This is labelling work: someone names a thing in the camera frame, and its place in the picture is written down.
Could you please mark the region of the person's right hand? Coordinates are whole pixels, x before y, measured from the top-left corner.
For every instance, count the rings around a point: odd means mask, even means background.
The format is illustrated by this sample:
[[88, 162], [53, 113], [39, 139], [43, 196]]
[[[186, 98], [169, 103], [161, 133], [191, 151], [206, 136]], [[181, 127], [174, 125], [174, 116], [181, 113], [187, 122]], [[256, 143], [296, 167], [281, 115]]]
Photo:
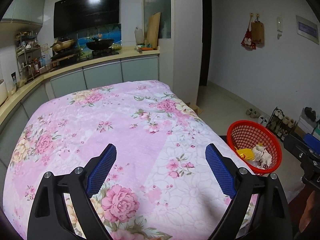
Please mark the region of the person's right hand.
[[306, 201], [306, 207], [299, 222], [299, 231], [302, 233], [311, 222], [319, 207], [319, 192], [313, 191]]

